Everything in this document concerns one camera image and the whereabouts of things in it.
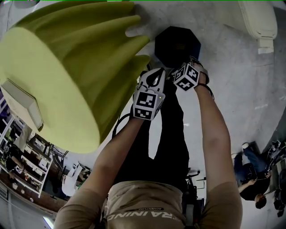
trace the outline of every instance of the black bracelet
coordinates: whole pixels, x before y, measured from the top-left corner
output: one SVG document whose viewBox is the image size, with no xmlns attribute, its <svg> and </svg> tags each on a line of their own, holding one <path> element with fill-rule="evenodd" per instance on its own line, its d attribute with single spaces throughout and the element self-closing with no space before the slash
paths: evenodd
<svg viewBox="0 0 286 229">
<path fill-rule="evenodd" d="M 198 85 L 197 85 L 196 87 L 198 87 L 198 86 L 203 86 L 203 87 L 205 87 L 206 89 L 208 89 L 208 91 L 210 92 L 210 95 L 212 96 L 213 100 L 215 100 L 214 94 L 213 94 L 213 92 L 211 91 L 211 89 L 209 88 L 208 85 L 198 83 Z"/>
</svg>

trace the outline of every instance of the jeans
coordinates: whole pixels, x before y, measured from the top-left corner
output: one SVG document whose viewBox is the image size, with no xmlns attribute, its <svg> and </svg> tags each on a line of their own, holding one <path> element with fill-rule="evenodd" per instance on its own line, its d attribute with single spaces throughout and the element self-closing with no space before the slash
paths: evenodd
<svg viewBox="0 0 286 229">
<path fill-rule="evenodd" d="M 148 155 L 151 121 L 145 120 L 121 166 L 114 184 L 123 181 L 152 181 L 186 189 L 189 152 L 184 138 L 184 113 L 176 97 L 176 86 L 165 82 L 161 107 L 162 132 L 154 159 Z"/>
<path fill-rule="evenodd" d="M 237 180 L 245 180 L 251 178 L 251 167 L 253 166 L 256 174 L 266 169 L 266 161 L 260 155 L 255 154 L 250 147 L 244 149 L 244 154 L 250 160 L 249 164 L 242 165 L 242 154 L 239 153 L 234 159 L 234 172 Z"/>
</svg>

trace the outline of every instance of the person in blue jeans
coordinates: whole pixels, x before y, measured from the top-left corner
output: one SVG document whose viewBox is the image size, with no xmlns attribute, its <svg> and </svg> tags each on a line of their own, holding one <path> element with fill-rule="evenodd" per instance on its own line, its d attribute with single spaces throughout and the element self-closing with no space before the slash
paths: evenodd
<svg viewBox="0 0 286 229">
<path fill-rule="evenodd" d="M 238 153 L 234 159 L 236 180 L 241 184 L 238 187 L 240 196 L 255 201 L 256 208 L 261 209 L 266 205 L 264 193 L 269 187 L 271 175 L 267 173 L 266 161 L 255 154 L 248 143 L 242 145 L 242 150 L 250 163 L 242 165 L 242 153 Z"/>
</svg>

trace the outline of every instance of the beige t-shirt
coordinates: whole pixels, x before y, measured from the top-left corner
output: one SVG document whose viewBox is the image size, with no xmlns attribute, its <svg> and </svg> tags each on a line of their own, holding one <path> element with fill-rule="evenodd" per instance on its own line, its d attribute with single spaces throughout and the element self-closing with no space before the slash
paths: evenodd
<svg viewBox="0 0 286 229">
<path fill-rule="evenodd" d="M 104 217 L 106 229 L 184 229 L 182 192 L 167 184 L 128 181 L 114 185 Z M 95 192 L 80 190 L 63 206 L 54 229 L 95 228 L 101 217 L 103 199 Z M 227 182 L 207 194 L 207 202 L 196 228 L 239 229 L 241 198 L 236 184 Z"/>
</svg>

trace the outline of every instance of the concrete floor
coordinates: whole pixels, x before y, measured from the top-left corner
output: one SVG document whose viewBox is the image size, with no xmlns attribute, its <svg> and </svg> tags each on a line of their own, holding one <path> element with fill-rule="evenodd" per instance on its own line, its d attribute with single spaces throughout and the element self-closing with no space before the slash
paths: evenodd
<svg viewBox="0 0 286 229">
<path fill-rule="evenodd" d="M 53 2 L 41 1 L 38 8 Z M 0 7 L 0 37 L 8 27 L 32 11 L 10 8 L 11 3 Z M 232 152 L 240 151 L 246 141 L 256 141 L 262 151 L 267 145 L 286 106 L 286 14 L 276 9 L 278 36 L 274 40 L 274 54 L 258 55 L 257 42 L 249 35 L 219 24 L 215 19 L 214 2 L 153 1 L 136 2 L 135 11 L 142 17 L 140 26 L 127 31 L 127 35 L 145 34 L 151 38 L 140 53 L 152 57 L 153 64 L 160 66 L 154 56 L 155 37 L 169 26 L 189 28 L 202 44 L 200 61 L 209 71 L 210 84 L 215 101 L 221 110 L 231 135 Z M 194 91 L 177 91 L 184 111 L 185 140 L 190 153 L 190 167 L 200 169 L 204 176 L 202 131 L 198 99 Z M 129 112 L 129 101 L 123 114 Z M 158 115 L 150 129 L 149 155 L 154 157 L 161 133 Z M 69 153 L 67 164 L 79 160 L 92 167 L 98 153 L 110 136 L 91 154 Z M 272 195 L 261 210 L 253 202 L 243 201 L 243 229 L 271 229 L 282 218 L 277 218 Z"/>
</svg>

